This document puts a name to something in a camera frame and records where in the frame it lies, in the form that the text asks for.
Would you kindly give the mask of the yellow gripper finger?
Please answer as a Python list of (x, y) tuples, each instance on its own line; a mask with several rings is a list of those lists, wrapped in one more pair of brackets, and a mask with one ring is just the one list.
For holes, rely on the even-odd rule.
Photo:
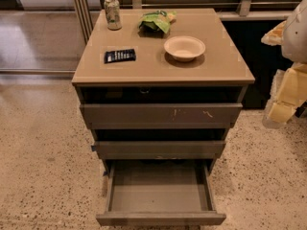
[(294, 63), (286, 71), (277, 70), (262, 123), (267, 128), (285, 126), (307, 101), (307, 64)]
[(276, 25), (273, 29), (263, 35), (261, 42), (270, 46), (282, 45), (285, 25), (286, 21), (282, 21)]

